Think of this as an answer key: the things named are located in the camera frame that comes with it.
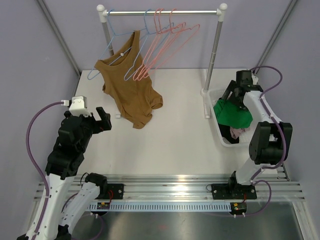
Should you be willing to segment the brown tank top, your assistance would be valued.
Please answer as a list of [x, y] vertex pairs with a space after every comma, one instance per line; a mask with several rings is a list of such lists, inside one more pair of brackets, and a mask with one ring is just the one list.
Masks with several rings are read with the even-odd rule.
[[163, 106], [163, 97], [153, 89], [150, 77], [133, 80], [143, 60], [139, 50], [140, 31], [136, 30], [120, 50], [94, 66], [104, 80], [102, 91], [114, 99], [121, 116], [135, 129], [142, 129], [152, 119], [153, 110]]

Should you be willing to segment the mauve tank top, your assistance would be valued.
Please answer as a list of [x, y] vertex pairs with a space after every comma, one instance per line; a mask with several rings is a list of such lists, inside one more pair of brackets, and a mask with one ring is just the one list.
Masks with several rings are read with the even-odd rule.
[[248, 128], [233, 128], [233, 127], [230, 127], [230, 135], [233, 139], [235, 140], [239, 140], [240, 139], [240, 136], [245, 133], [245, 132], [248, 132], [250, 130], [250, 127]]

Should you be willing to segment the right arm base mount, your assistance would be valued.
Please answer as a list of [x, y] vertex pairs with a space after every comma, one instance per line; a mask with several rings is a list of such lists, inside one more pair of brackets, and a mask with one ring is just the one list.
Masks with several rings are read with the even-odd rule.
[[214, 200], [256, 200], [258, 198], [253, 185], [238, 183], [236, 171], [231, 174], [227, 183], [212, 183], [210, 187]]

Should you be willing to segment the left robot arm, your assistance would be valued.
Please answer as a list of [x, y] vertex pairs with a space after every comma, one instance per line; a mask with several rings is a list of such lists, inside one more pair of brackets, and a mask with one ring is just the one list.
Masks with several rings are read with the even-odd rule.
[[58, 137], [47, 158], [44, 171], [39, 170], [44, 182], [39, 207], [29, 230], [18, 237], [20, 240], [70, 240], [79, 219], [95, 199], [108, 194], [108, 180], [105, 176], [91, 173], [85, 179], [80, 191], [69, 205], [65, 205], [67, 193], [84, 161], [84, 153], [91, 137], [112, 128], [111, 116], [102, 107], [85, 115], [67, 110], [58, 129]]

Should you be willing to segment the black tank top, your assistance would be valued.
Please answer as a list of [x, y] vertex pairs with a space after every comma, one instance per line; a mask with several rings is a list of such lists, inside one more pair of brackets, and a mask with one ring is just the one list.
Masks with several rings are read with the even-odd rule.
[[231, 128], [227, 125], [218, 124], [221, 136], [225, 138], [230, 144], [238, 144], [240, 142], [239, 137], [233, 138], [231, 134]]

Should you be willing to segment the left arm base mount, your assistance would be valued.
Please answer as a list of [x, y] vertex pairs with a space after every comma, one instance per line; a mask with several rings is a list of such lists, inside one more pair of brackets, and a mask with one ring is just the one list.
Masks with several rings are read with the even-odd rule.
[[124, 196], [123, 183], [109, 183], [106, 176], [98, 173], [90, 173], [85, 179], [85, 183], [93, 183], [99, 187], [98, 200], [122, 200]]

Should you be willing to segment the green tank top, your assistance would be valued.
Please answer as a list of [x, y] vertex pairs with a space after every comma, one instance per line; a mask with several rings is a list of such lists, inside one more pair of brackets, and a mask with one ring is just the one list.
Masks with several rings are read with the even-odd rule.
[[249, 128], [253, 116], [248, 110], [242, 110], [228, 100], [219, 99], [213, 106], [214, 115], [218, 124], [232, 128]]

